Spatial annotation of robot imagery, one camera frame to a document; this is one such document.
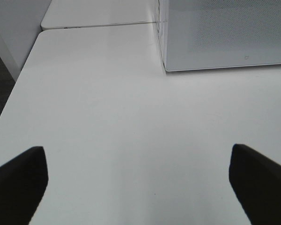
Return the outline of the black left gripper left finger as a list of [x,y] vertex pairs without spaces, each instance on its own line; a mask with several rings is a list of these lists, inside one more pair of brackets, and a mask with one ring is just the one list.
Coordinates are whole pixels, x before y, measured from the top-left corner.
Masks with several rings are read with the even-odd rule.
[[0,166],[0,225],[27,225],[48,185],[43,147],[32,147]]

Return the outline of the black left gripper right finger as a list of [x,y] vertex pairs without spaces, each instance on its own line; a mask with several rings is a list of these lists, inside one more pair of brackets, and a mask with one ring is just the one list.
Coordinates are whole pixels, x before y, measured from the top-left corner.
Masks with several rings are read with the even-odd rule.
[[252,225],[281,225],[281,165],[244,144],[235,144],[229,182]]

